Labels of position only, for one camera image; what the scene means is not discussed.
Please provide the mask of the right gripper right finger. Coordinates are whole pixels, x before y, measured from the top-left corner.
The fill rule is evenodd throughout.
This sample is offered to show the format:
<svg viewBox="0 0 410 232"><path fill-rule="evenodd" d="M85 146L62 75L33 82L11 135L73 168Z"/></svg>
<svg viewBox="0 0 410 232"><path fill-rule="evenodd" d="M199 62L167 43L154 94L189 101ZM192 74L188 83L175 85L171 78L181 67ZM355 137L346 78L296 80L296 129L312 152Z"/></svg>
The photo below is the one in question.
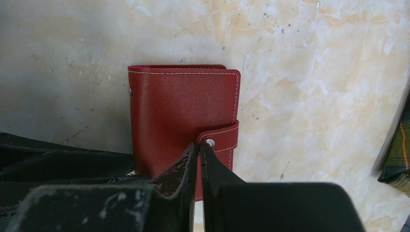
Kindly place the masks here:
<svg viewBox="0 0 410 232"><path fill-rule="evenodd" d="M246 182L200 146L207 232L363 232L346 191L328 182Z"/></svg>

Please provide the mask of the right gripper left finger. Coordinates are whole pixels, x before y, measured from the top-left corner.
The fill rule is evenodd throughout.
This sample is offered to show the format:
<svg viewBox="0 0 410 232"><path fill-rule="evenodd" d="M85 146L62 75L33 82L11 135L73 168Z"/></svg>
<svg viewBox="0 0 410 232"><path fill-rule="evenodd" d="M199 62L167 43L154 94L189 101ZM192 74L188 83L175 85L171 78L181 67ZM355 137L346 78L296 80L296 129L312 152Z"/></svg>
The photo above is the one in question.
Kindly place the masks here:
<svg viewBox="0 0 410 232"><path fill-rule="evenodd" d="M110 184L43 185L18 206L8 232L191 232L198 147L156 178Z"/></svg>

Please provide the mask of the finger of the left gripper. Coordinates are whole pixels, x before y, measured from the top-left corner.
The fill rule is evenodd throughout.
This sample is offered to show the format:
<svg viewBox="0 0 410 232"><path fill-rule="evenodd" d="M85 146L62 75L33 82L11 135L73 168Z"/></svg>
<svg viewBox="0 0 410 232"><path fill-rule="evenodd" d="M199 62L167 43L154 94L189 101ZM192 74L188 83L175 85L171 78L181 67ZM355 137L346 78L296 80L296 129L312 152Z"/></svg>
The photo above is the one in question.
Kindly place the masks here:
<svg viewBox="0 0 410 232"><path fill-rule="evenodd" d="M1 132L0 219L10 221L23 199L41 185L145 184L131 174L130 154L84 149Z"/></svg>

